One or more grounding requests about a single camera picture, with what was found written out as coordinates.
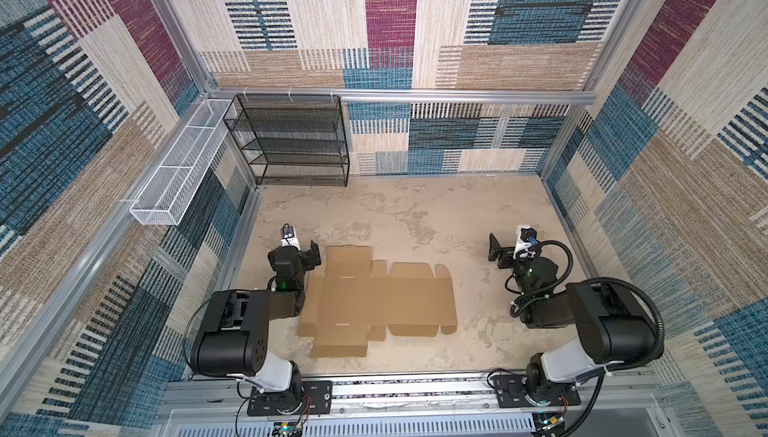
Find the brown cardboard box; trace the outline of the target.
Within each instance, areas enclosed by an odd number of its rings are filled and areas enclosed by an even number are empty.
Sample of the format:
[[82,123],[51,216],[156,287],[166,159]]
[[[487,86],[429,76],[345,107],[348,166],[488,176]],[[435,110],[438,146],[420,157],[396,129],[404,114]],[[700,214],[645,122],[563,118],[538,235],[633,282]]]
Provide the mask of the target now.
[[458,329],[452,276],[437,264],[378,260],[368,246],[330,246],[311,275],[298,335],[310,357],[362,358],[391,334],[434,338]]

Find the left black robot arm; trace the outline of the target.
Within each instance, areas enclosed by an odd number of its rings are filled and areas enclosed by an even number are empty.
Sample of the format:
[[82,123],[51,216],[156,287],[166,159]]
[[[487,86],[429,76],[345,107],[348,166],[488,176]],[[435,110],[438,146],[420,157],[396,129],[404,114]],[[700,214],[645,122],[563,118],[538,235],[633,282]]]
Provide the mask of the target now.
[[321,264],[319,246],[281,246],[268,253],[275,272],[265,289],[218,291],[203,305],[197,335],[188,354],[196,375],[227,377],[252,387],[249,400],[279,414],[306,407],[296,363],[268,349],[270,322],[298,317],[305,304],[306,273]]

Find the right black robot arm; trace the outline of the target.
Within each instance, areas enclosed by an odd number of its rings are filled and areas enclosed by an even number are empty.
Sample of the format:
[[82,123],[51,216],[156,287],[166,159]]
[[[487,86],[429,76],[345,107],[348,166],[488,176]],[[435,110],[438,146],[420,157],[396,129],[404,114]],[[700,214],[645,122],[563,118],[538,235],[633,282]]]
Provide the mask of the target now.
[[524,372],[495,369],[487,376],[500,406],[537,407],[578,402],[575,387],[609,372],[643,367],[664,352],[660,310],[639,287],[624,280],[568,279],[575,259],[558,240],[542,240],[530,226],[503,246],[489,237],[489,261],[510,271],[504,283],[513,294],[510,316],[531,330],[574,326],[576,338],[535,354]]

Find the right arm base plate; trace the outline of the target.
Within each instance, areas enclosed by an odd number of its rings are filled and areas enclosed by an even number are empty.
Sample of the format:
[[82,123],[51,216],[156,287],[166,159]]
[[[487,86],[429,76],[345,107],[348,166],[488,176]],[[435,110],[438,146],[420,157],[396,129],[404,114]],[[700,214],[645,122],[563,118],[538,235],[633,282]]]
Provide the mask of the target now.
[[491,373],[487,382],[503,409],[579,406],[582,403],[575,384],[553,383],[546,379],[535,383],[519,373]]

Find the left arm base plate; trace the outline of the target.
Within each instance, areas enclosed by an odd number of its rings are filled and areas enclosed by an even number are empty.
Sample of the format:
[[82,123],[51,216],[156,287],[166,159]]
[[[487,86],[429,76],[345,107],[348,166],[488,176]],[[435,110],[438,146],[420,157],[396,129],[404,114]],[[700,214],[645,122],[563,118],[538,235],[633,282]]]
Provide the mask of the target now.
[[310,415],[327,415],[331,411],[332,397],[333,383],[330,380],[303,380],[282,392],[253,390],[246,414],[249,417],[298,416],[309,408]]

